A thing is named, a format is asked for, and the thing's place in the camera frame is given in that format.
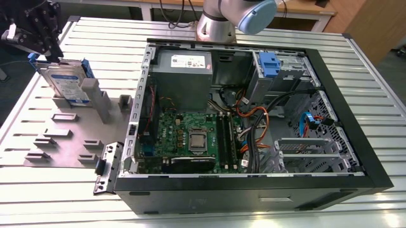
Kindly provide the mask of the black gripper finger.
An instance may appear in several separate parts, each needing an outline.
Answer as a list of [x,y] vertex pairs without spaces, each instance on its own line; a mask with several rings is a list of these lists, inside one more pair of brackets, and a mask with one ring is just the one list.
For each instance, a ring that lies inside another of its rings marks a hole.
[[64,57],[63,51],[59,46],[59,41],[54,41],[48,45],[48,52],[47,52],[47,60],[52,63],[60,63],[60,58]]

